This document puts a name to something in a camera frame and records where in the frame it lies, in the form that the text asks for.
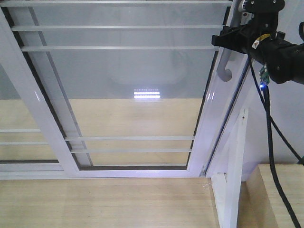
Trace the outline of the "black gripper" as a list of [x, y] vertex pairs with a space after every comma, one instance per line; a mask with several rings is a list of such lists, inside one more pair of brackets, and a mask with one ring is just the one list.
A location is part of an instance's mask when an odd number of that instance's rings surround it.
[[212, 36], [212, 45], [247, 54], [256, 49], [254, 42], [264, 34], [276, 32], [278, 13], [285, 6], [283, 0], [244, 0], [241, 9], [252, 14], [252, 19], [238, 27], [224, 26], [220, 35]]

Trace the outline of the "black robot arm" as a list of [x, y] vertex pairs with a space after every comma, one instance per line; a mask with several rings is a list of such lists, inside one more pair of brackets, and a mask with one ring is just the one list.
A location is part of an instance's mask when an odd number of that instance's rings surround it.
[[283, 0], [246, 0], [243, 9], [253, 14], [245, 25], [224, 26], [220, 35], [212, 37], [212, 45], [250, 55], [266, 65], [270, 78], [277, 84], [304, 82], [304, 46], [285, 40], [277, 31], [278, 13]]

